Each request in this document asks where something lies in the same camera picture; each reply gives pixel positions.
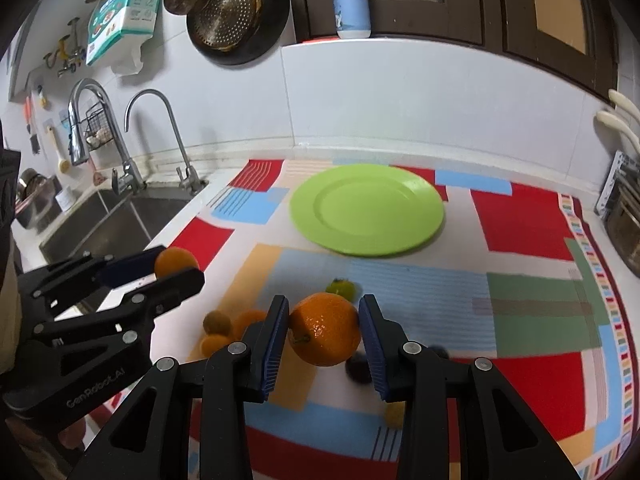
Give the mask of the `small orange mandarin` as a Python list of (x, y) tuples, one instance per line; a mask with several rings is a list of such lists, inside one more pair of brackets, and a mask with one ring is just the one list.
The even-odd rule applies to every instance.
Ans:
[(157, 278), (166, 278), (171, 274), (199, 267), (198, 259), (192, 252), (181, 247), (168, 247), (155, 259), (154, 274)]

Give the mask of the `round orange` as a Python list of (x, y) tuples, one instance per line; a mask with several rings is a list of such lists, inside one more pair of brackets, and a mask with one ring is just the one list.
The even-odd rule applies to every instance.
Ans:
[(209, 359), (219, 350), (228, 347), (232, 344), (232, 339), (223, 334), (210, 334), (206, 335), (200, 342), (200, 353), (203, 359)]

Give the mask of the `small tan fruit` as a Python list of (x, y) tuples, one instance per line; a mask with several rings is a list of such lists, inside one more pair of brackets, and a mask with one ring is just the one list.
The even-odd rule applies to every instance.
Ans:
[(229, 336), (232, 332), (232, 322), (224, 312), (210, 311), (203, 320), (203, 330), (207, 336)]

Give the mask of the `oval orange mandarin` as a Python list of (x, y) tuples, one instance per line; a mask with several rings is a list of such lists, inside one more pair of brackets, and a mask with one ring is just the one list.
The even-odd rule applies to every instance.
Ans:
[(267, 316), (266, 311), (262, 310), (247, 310), (241, 313), (232, 322), (231, 337), (234, 341), (241, 341), (246, 330), (255, 323), (262, 322)]

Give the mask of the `dark purple plum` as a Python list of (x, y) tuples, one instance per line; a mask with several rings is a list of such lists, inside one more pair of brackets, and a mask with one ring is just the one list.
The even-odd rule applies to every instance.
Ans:
[(358, 385), (372, 384), (372, 376), (366, 355), (363, 352), (355, 352), (345, 361), (347, 376)]

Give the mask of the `large orange with stem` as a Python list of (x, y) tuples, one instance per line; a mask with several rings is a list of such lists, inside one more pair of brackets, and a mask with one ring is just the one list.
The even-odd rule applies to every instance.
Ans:
[(318, 367), (347, 361), (361, 341), (358, 313), (345, 298), (317, 292), (288, 317), (288, 342), (299, 359)]

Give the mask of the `yellow green fruit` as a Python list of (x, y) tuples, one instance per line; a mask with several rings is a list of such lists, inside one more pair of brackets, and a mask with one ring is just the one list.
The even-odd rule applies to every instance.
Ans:
[(404, 426), (405, 409), (405, 402), (387, 403), (384, 413), (386, 426), (393, 430), (401, 430)]

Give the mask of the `stainless steel sink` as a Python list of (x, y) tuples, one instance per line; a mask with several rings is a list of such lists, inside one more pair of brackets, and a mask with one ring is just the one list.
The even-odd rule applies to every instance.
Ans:
[(48, 263), (85, 252), (116, 258), (141, 252), (190, 200), (182, 188), (149, 186), (122, 195), (99, 190), (62, 222), (40, 250)]

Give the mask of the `large chrome faucet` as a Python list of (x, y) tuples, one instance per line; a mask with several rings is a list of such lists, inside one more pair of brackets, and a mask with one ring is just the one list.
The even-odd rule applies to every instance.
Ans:
[[(80, 97), (82, 92), (90, 91), (96, 98), (98, 111), (90, 113), (81, 119)], [(89, 160), (89, 152), (97, 150), (101, 145), (113, 141), (122, 162), (121, 176), (116, 169), (112, 170), (112, 190), (120, 195), (126, 190), (133, 193), (143, 191), (146, 184), (140, 174), (138, 166), (129, 154), (128, 148), (118, 122), (110, 98), (104, 88), (92, 78), (82, 78), (74, 84), (67, 104), (68, 124), (68, 154), (73, 166), (80, 166)]]

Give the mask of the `colourful patchwork table mat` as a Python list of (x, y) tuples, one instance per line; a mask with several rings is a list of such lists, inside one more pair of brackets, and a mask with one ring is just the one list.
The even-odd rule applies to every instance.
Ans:
[(329, 168), (253, 159), (158, 234), (198, 258), (205, 285), (158, 318), (152, 358), (195, 360), (211, 310), (235, 317), (349, 281), (410, 339), (494, 362), (578, 476), (606, 476), (638, 428), (639, 289), (620, 286), (627, 269), (600, 222), (565, 193), (422, 168), (444, 202), (439, 236), (396, 258), (350, 258), (309, 243), (288, 214), (296, 188)]

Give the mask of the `green plastic plate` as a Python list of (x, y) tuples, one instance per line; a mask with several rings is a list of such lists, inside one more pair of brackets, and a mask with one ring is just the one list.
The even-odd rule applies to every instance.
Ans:
[(397, 167), (333, 167), (304, 181), (290, 200), (297, 231), (314, 244), (357, 257), (385, 257), (427, 243), (445, 221), (430, 182)]

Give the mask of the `teal tissue pack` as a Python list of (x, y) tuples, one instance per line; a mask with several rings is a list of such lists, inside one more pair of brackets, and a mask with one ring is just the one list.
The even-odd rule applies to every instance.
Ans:
[(86, 64), (116, 76), (140, 73), (142, 46), (154, 36), (160, 0), (101, 0), (89, 18)]

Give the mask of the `metal dish rack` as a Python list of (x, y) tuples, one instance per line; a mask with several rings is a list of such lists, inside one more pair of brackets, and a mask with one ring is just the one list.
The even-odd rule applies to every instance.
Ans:
[(639, 164), (617, 151), (594, 206), (616, 252), (627, 268), (640, 274)]

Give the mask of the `metal perforated colander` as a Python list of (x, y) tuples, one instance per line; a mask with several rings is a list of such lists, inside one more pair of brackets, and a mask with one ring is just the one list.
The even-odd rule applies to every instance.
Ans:
[(186, 24), (199, 49), (227, 53), (253, 30), (259, 8), (260, 0), (198, 0), (198, 10), (188, 14)]

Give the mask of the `black frying pan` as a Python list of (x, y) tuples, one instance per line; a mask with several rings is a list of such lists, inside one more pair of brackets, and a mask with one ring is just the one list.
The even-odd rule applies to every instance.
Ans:
[(290, 0), (260, 0), (255, 27), (239, 47), (227, 53), (199, 49), (188, 32), (194, 47), (216, 64), (243, 65), (257, 60), (276, 44), (288, 20), (288, 12), (290, 12)]

